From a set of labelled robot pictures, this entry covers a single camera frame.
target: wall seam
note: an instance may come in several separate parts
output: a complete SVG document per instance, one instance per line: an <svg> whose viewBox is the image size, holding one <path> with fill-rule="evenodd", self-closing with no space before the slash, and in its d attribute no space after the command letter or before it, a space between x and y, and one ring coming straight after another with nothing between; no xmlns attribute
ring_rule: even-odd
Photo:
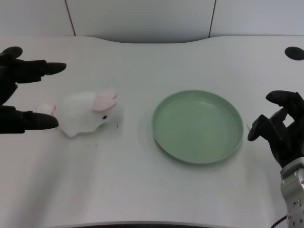
<svg viewBox="0 0 304 228"><path fill-rule="evenodd" d="M213 23L213 17L214 17L214 11L215 11L215 5L216 4L217 4L217 0L214 0L214 6L213 6L213 12L212 12L212 17L211 17L211 23L210 23L208 38L210 38L210 33L211 33L211 28L212 28L212 23Z"/></svg>
<svg viewBox="0 0 304 228"><path fill-rule="evenodd" d="M65 4L66 4L67 14L68 14L68 17L70 19L70 23L71 23L71 26L72 26L72 30L73 30L74 36L76 36L74 25L73 25L71 14L70 14L70 10L69 10L68 5L67 5L67 0L65 0Z"/></svg>

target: light green plate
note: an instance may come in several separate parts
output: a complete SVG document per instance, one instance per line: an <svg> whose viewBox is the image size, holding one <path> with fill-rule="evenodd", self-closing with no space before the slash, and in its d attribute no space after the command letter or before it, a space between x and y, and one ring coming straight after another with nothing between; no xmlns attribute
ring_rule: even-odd
<svg viewBox="0 0 304 228"><path fill-rule="evenodd" d="M235 107L204 91L183 91L164 99L154 112L152 127L167 153L195 164L225 159L243 141L243 123Z"/></svg>

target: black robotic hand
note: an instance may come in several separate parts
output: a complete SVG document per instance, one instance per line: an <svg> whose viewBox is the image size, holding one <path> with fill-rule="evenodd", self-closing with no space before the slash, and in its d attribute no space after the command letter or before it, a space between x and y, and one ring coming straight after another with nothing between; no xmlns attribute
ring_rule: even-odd
<svg viewBox="0 0 304 228"><path fill-rule="evenodd" d="M53 75L66 68L64 63L47 63L45 60L23 61L20 47L10 47L0 54L0 133L24 133L25 130L42 130L58 127L55 117L21 112L15 107L3 106L13 95L16 83L41 81L44 75Z"/></svg>
<svg viewBox="0 0 304 228"><path fill-rule="evenodd" d="M254 141L259 136L268 140L273 156L284 167L304 157L304 100L298 93L288 91L270 92L266 99L283 108L270 119L260 115L252 124L248 140ZM294 119L288 127L283 123L287 114Z"/></svg>

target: rabbit ear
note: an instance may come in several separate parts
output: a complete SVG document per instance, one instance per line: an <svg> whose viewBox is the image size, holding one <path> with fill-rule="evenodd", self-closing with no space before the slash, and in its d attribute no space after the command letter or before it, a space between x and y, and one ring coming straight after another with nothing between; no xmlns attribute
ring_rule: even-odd
<svg viewBox="0 0 304 228"><path fill-rule="evenodd" d="M109 89L104 92L97 93L97 97L115 99L117 97L117 92L115 90Z"/></svg>
<svg viewBox="0 0 304 228"><path fill-rule="evenodd" d="M96 97L93 101L93 110L95 112L102 112L113 108L116 101L109 98Z"/></svg>

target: white plush rabbit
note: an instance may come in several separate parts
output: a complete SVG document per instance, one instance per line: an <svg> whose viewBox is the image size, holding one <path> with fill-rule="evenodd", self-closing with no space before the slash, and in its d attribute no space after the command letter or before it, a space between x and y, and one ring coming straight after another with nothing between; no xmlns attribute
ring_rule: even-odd
<svg viewBox="0 0 304 228"><path fill-rule="evenodd" d="M70 137L78 133L93 132L109 121L111 109L116 106L117 93L81 92L71 94L53 107L40 105L36 112L47 113L58 119L59 127Z"/></svg>

